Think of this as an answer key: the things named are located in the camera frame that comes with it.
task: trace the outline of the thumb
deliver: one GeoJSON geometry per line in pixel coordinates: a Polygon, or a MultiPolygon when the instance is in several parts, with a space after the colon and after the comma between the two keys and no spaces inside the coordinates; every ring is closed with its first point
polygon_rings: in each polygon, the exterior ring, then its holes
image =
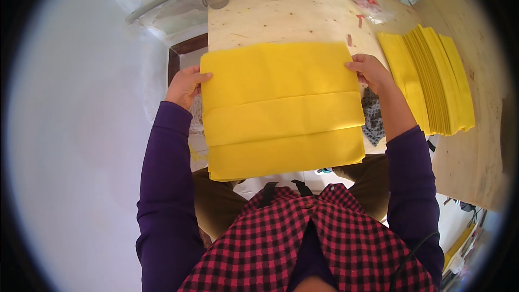
{"type": "Polygon", "coordinates": [[[359,71],[359,72],[363,72],[364,71],[364,63],[363,62],[351,61],[351,62],[345,63],[344,65],[346,66],[346,68],[350,69],[351,71],[359,71]]]}
{"type": "Polygon", "coordinates": [[[211,77],[213,76],[212,73],[207,73],[207,74],[200,74],[200,73],[197,73],[197,74],[193,74],[191,76],[191,79],[193,80],[194,83],[201,83],[201,82],[206,82],[208,81],[209,79],[211,79],[211,77]]]}

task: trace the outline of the gray knitted fabric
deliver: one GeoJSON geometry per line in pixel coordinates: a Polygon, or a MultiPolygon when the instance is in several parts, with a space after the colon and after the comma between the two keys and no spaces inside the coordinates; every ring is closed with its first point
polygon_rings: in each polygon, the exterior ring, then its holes
{"type": "Polygon", "coordinates": [[[362,126],[362,133],[376,147],[378,142],[386,135],[386,132],[384,131],[382,114],[380,113],[380,101],[378,96],[369,88],[366,88],[364,91],[362,110],[366,119],[366,124],[362,126]]]}

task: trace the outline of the purple shirt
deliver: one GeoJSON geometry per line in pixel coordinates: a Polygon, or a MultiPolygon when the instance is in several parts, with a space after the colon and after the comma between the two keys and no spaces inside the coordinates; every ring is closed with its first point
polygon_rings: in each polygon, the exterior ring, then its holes
{"type": "MultiPolygon", "coordinates": [[[[195,216],[187,145],[190,123],[191,114],[184,108],[167,101],[160,103],[144,156],[137,203],[141,236],[136,248],[143,291],[177,290],[205,253],[195,216]]],[[[438,231],[440,217],[424,133],[415,127],[389,141],[386,156],[391,191],[388,223],[412,249],[438,231]]],[[[415,252],[438,288],[444,265],[439,239],[437,235],[427,239],[415,252]]],[[[312,224],[303,236],[287,291],[310,275],[336,286],[312,224]]]]}

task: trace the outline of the yellow fabric stack on table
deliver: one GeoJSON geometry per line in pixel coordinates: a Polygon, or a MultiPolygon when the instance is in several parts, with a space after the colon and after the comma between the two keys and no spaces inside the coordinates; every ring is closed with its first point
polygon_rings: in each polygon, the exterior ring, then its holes
{"type": "Polygon", "coordinates": [[[357,75],[346,43],[261,43],[209,52],[200,72],[210,178],[228,181],[359,163],[357,75]]]}
{"type": "Polygon", "coordinates": [[[451,38],[421,25],[404,36],[377,36],[393,78],[426,135],[453,135],[475,126],[467,76],[451,38]]]}

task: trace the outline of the brown pants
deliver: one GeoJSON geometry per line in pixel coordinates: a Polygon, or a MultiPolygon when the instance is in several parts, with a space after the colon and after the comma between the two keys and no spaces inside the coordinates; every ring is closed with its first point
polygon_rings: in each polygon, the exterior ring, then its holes
{"type": "MultiPolygon", "coordinates": [[[[388,164],[385,154],[368,154],[362,163],[334,167],[333,172],[354,182],[349,191],[370,217],[382,220],[389,202],[388,164]]],[[[212,240],[221,236],[247,203],[233,191],[239,181],[213,181],[207,168],[193,172],[198,226],[212,240]]]]}

